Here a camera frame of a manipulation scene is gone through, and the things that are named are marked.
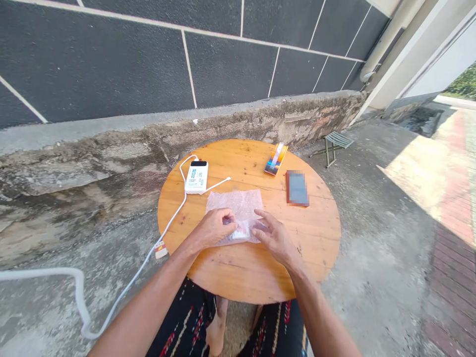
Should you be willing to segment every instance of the white power bank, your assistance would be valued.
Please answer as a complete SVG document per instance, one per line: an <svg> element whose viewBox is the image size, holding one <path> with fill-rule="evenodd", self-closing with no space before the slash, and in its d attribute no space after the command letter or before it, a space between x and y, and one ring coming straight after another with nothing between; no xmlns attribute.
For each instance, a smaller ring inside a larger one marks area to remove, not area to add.
<svg viewBox="0 0 476 357"><path fill-rule="evenodd" d="M192 161L188 168L185 192L187 194L203 194L207 190L208 162Z"/></svg>

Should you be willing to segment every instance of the foot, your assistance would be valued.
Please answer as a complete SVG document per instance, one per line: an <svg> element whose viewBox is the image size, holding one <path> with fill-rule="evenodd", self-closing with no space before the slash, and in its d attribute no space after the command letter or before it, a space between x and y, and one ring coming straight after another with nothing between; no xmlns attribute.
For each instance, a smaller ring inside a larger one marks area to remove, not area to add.
<svg viewBox="0 0 476 357"><path fill-rule="evenodd" d="M256 312L254 313L254 320L253 320L253 326L251 327L251 332L254 331L254 328L256 327L256 324L258 323L258 319L259 319L259 316L261 315L262 310L263 310L263 305L256 306Z"/></svg>
<svg viewBox="0 0 476 357"><path fill-rule="evenodd" d="M225 324L227 320L228 300L217 296L217 312L212 323L207 327L206 342L210 346L210 356L218 357L225 341Z"/></svg>

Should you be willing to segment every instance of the brick pavement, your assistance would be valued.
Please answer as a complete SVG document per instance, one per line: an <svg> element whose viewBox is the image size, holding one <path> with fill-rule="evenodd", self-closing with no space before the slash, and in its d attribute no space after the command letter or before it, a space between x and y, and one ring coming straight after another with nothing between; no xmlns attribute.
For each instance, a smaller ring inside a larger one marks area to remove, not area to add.
<svg viewBox="0 0 476 357"><path fill-rule="evenodd" d="M476 356L476 112L448 119L450 150L429 278L424 332L443 354Z"/></svg>

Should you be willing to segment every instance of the blurred phone screen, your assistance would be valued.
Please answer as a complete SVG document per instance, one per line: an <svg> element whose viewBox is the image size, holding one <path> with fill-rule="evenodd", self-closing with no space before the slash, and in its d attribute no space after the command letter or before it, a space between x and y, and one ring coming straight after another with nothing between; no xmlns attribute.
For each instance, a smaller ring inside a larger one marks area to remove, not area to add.
<svg viewBox="0 0 476 357"><path fill-rule="evenodd" d="M288 184L288 204L292 206L309 206L309 196L304 174L299 171L286 172Z"/></svg>

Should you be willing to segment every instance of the wall tile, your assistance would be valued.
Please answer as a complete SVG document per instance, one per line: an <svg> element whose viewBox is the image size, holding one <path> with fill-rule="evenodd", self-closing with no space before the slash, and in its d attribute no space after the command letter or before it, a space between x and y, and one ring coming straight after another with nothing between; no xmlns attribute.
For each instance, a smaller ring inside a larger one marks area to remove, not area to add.
<svg viewBox="0 0 476 357"><path fill-rule="evenodd" d="M84 5L202 30L238 35L241 0L83 0Z"/></svg>
<svg viewBox="0 0 476 357"><path fill-rule="evenodd" d="M268 97L276 47L186 34L197 105L216 107Z"/></svg>
<svg viewBox="0 0 476 357"><path fill-rule="evenodd" d="M328 0L311 49L345 56L370 4L365 0Z"/></svg>
<svg viewBox="0 0 476 357"><path fill-rule="evenodd" d="M324 0L245 0L243 36L308 48Z"/></svg>
<svg viewBox="0 0 476 357"><path fill-rule="evenodd" d="M361 91L364 84L360 80L360 71L363 68L364 63L357 63L354 69L352 70L345 86L344 89L350 89L350 90L356 90L356 91Z"/></svg>
<svg viewBox="0 0 476 357"><path fill-rule="evenodd" d="M77 0L55 0L57 2L64 2L64 3L67 3L67 4L70 4L70 5L78 5L78 1Z"/></svg>
<svg viewBox="0 0 476 357"><path fill-rule="evenodd" d="M387 22L388 17L372 7L347 56L359 60L366 60L387 25Z"/></svg>
<svg viewBox="0 0 476 357"><path fill-rule="evenodd" d="M194 108L180 31L9 1L1 7L2 75L47 120Z"/></svg>
<svg viewBox="0 0 476 357"><path fill-rule="evenodd" d="M0 130L9 126L34 123L40 124L41 121L0 83Z"/></svg>
<svg viewBox="0 0 476 357"><path fill-rule="evenodd" d="M317 82L314 93L335 92L342 88L347 76L352 70L355 61L329 57Z"/></svg>
<svg viewBox="0 0 476 357"><path fill-rule="evenodd" d="M270 97L312 93L326 57L281 48Z"/></svg>

